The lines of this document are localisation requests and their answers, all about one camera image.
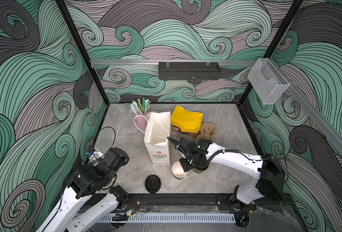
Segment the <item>green paper coffee cup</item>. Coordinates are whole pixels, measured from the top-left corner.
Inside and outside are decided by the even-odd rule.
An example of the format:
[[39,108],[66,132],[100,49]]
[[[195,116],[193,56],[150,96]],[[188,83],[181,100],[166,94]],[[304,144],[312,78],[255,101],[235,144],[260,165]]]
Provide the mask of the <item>green paper coffee cup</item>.
[[202,173],[204,172],[204,170],[200,170],[200,169],[198,169],[198,168],[193,168],[193,171],[194,171],[194,173],[196,173],[196,174],[202,174]]

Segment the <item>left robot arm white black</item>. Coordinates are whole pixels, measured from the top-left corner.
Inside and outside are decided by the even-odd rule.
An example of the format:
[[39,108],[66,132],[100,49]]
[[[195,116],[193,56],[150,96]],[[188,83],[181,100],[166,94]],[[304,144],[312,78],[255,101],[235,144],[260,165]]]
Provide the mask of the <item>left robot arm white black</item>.
[[38,228],[39,232],[86,232],[106,214],[126,208],[128,193],[117,185],[111,187],[98,203],[78,215],[83,205],[97,191],[113,183],[117,171],[129,162],[129,156],[119,148],[109,148],[106,154],[95,151],[90,159],[67,180],[60,200]]

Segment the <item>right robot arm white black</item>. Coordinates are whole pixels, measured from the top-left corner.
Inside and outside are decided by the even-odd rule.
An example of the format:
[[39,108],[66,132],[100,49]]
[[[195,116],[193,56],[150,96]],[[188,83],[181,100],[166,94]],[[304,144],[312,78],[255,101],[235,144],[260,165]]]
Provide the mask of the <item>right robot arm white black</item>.
[[184,172],[192,169],[205,171],[210,163],[218,163],[239,170],[254,178],[251,184],[237,187],[234,198],[249,205],[261,198],[275,201],[283,199],[285,171],[274,156],[263,157],[227,149],[210,140],[201,139],[193,143],[184,138],[178,141],[167,138],[183,157],[179,159]]

